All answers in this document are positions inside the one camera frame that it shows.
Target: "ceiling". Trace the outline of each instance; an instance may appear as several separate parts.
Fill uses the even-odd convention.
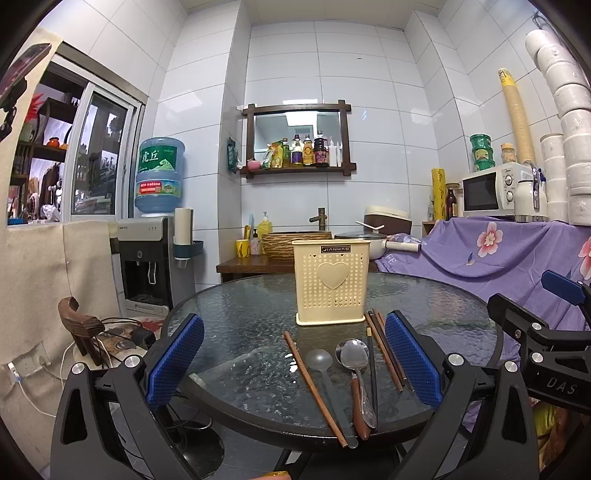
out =
[[[223,0],[181,0],[187,9],[203,9]],[[411,12],[439,13],[445,0],[243,0],[253,25],[304,20],[346,22],[404,28]]]

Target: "utensil holder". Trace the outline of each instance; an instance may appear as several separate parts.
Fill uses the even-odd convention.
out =
[[[294,240],[298,325],[363,322],[369,240]]]

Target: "white tile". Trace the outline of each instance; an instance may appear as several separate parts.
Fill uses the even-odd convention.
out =
[[[493,98],[487,100],[480,106],[482,119],[486,127],[486,134],[491,139],[504,137],[513,131],[511,117],[507,110],[507,102],[503,93],[497,93]]]
[[[465,102],[474,103],[479,105],[478,97],[474,93],[470,78],[465,73],[460,73],[452,69],[445,69],[447,79],[452,86],[453,96],[464,100]]]
[[[384,48],[384,54],[389,59],[414,62],[413,52],[411,52],[408,43],[398,40],[388,40],[387,38],[382,38],[381,41]]]
[[[178,44],[195,40],[212,33],[233,30],[236,25],[235,15],[217,15],[215,17],[185,25],[178,36]]]
[[[256,25],[252,27],[251,37],[279,35],[283,33],[314,33],[314,22],[287,22]]]
[[[443,4],[438,16],[443,28],[447,28],[449,22],[452,21],[453,16],[456,14],[462,3],[464,3],[464,0],[447,0]]]
[[[432,115],[437,113],[443,105],[453,98],[452,87],[449,85],[444,68],[440,68],[425,86],[425,94]]]
[[[378,32],[372,25],[345,22],[314,22],[316,33],[351,33],[356,35],[378,36]]]
[[[168,69],[175,69],[193,61],[230,52],[232,33],[232,30],[226,30],[177,45],[170,59]]]
[[[89,55],[145,94],[150,92],[156,62],[113,24],[107,24]]]
[[[394,110],[351,107],[349,140],[403,145],[400,115]]]
[[[513,45],[513,48],[517,52],[517,55],[519,55],[519,59],[521,60],[521,62],[525,66],[525,69],[528,72],[535,70],[536,66],[534,61],[531,59],[530,54],[527,53],[527,50],[525,49],[525,36],[532,30],[537,29],[538,27],[533,22],[533,20],[528,20],[522,26],[520,26],[515,31],[515,33],[511,34],[511,36],[509,37],[511,45]]]
[[[223,84],[226,79],[228,59],[229,54],[224,53],[169,70],[164,79],[160,99],[169,100],[195,90]]]
[[[408,183],[404,146],[384,143],[350,143],[351,161],[357,163],[357,171],[351,181],[379,183]],[[329,175],[329,181],[342,182],[341,177]]]
[[[456,102],[450,100],[433,116],[433,128],[437,148],[443,148],[456,138],[463,136],[460,115],[457,112]]]
[[[431,169],[439,168],[437,150],[406,147],[408,182],[413,185],[432,185]]]
[[[384,49],[378,37],[348,33],[317,33],[316,42],[318,51],[384,56]]]
[[[111,19],[113,25],[136,42],[154,61],[158,61],[166,37],[134,0],[126,0]]]
[[[429,102],[425,89],[403,83],[394,83],[398,109],[401,112],[417,113],[419,115],[431,115]]]
[[[88,54],[107,23],[105,17],[82,0],[63,0],[41,20],[39,26]]]
[[[183,178],[217,173],[219,132],[220,126],[212,125],[172,135],[185,145]]]
[[[277,68],[278,65],[297,65],[296,69]],[[313,77],[318,76],[317,53],[286,53],[283,55],[264,55],[248,59],[246,68],[246,81],[265,80],[272,78],[291,77]]]
[[[408,185],[400,183],[329,182],[329,223],[354,225],[361,220],[367,205],[409,211]]]
[[[408,45],[413,52],[414,59],[417,61],[421,58],[421,55],[423,55],[423,52],[425,51],[425,48],[427,48],[427,45],[429,45],[431,39],[415,12],[411,14],[407,26],[404,29],[404,34],[406,35]]]
[[[217,174],[183,179],[183,208],[192,208],[193,229],[217,228]]]
[[[262,221],[263,210],[276,226],[314,225],[309,218],[319,207],[328,208],[326,183],[270,183],[242,185],[242,223],[248,223],[248,214],[254,213],[255,225]]]
[[[391,59],[357,53],[319,53],[320,74],[330,77],[359,77],[390,80],[388,64]]]
[[[398,110],[394,85],[384,80],[321,77],[324,103],[344,99],[353,106]]]
[[[496,22],[486,14],[458,46],[457,54],[466,71],[471,72],[506,40],[507,37]]]
[[[125,0],[85,0],[87,4],[93,7],[95,10],[98,10],[102,15],[104,15],[107,19],[111,19],[117,9],[123,5]],[[63,1],[61,4],[67,4],[71,2]]]
[[[404,144],[410,147],[437,148],[430,116],[400,112]]]
[[[282,105],[284,100],[314,98],[322,101],[320,77],[257,80],[246,83],[244,104]]]
[[[203,253],[193,260],[196,285],[221,283],[220,274],[216,273],[216,266],[220,263],[218,235],[217,229],[193,230],[193,239],[203,241]]]
[[[464,137],[460,137],[437,151],[439,166],[445,170],[447,182],[459,182],[470,173],[470,163]]]
[[[484,120],[480,113],[480,107],[473,103],[464,102],[463,100],[457,100],[457,111],[460,113],[460,120],[462,122],[462,129],[464,135],[471,136],[481,134],[486,131],[484,126]]]
[[[467,0],[461,4],[447,25],[443,22],[441,24],[445,27],[453,46],[458,48],[484,15],[486,15],[486,10],[481,4]]]
[[[464,69],[464,64],[460,59],[460,56],[457,54],[457,50],[455,48],[446,47],[445,45],[441,45],[436,43],[435,49],[439,54],[439,58],[441,63],[445,68],[455,70],[460,73],[466,73]]]
[[[409,61],[386,59],[390,76],[393,82],[406,83],[407,85],[414,85],[415,87],[422,87],[421,75],[418,72],[417,65]]]
[[[529,19],[534,11],[535,7],[527,0],[498,0],[489,13],[508,37]]]
[[[406,36],[404,35],[403,30],[398,30],[396,28],[385,28],[385,27],[376,27],[378,30],[378,37],[380,38],[387,38],[389,40],[398,40],[406,42]]]
[[[313,33],[286,33],[269,37],[251,39],[249,57],[275,55],[280,53],[299,53],[317,51],[316,36]]]
[[[154,135],[174,135],[220,123],[223,85],[186,93],[158,105]]]
[[[408,191],[410,194],[410,219],[414,226],[421,226],[422,222],[426,222],[428,219],[427,214],[433,187],[409,185]]]
[[[509,70],[515,80],[526,74],[525,67],[509,41],[504,42],[468,75],[480,103],[501,91],[499,69]]]
[[[441,69],[441,60],[439,59],[434,43],[431,42],[428,47],[425,48],[425,52],[417,62],[417,68],[418,72],[421,74],[423,85],[428,84],[429,80],[433,78],[433,75]]]

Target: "stainless steel spoon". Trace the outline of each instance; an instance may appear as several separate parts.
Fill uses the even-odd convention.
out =
[[[339,422],[341,430],[347,439],[349,448],[356,448],[359,445],[353,429],[351,428],[351,422],[347,420],[345,411],[339,403],[339,397],[335,392],[335,388],[330,380],[328,373],[326,372],[332,365],[332,355],[322,348],[314,348],[306,355],[306,363],[308,367],[318,370],[322,374],[322,380],[324,386],[329,395],[329,401],[333,407],[333,411],[336,415],[336,420]]]
[[[359,388],[361,389],[361,413],[367,425],[374,429],[377,426],[374,409],[369,402],[365,390],[365,382],[361,375],[361,369],[367,367],[369,361],[369,349],[361,340],[350,338],[343,340],[336,347],[336,359],[346,368],[355,370],[359,378]]]

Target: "heart shape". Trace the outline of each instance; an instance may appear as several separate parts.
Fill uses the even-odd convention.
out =
[[[349,266],[344,262],[324,262],[318,265],[316,274],[324,285],[331,290],[335,290],[339,288],[349,276]]]

